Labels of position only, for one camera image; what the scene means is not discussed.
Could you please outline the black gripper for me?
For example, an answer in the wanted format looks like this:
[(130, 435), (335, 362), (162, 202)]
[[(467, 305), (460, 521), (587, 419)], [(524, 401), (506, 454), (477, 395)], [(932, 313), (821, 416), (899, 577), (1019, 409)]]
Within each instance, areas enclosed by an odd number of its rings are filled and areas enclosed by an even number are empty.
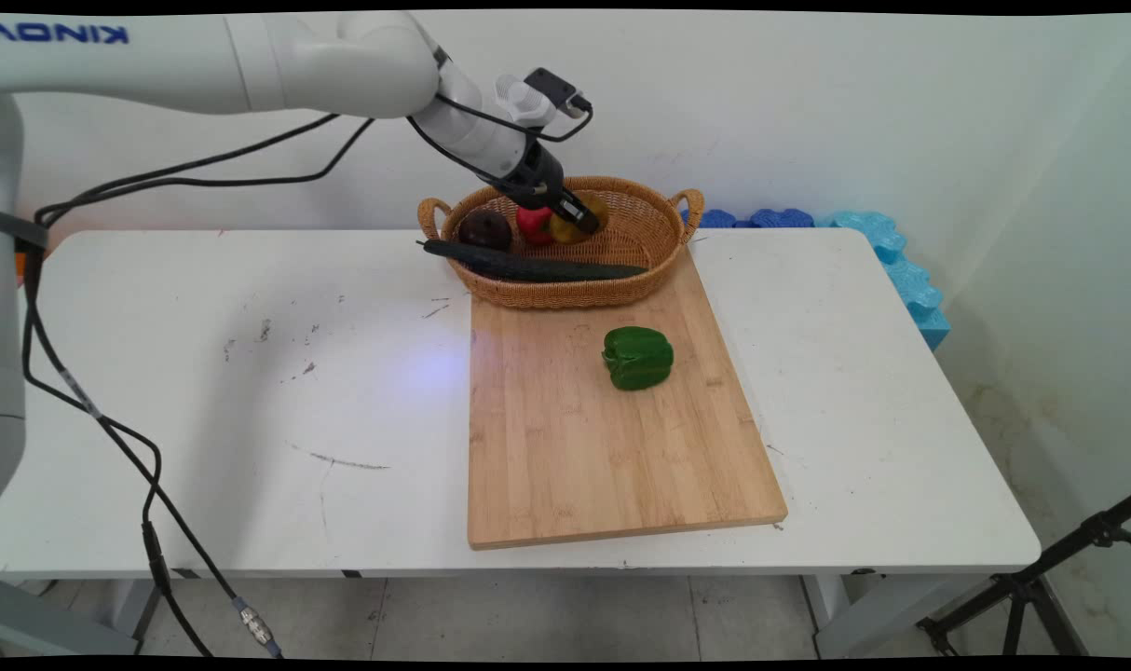
[(563, 188), (560, 161), (537, 140), (525, 141), (519, 164), (506, 175), (506, 197), (523, 209), (550, 209), (552, 235), (596, 235), (603, 229), (603, 204)]

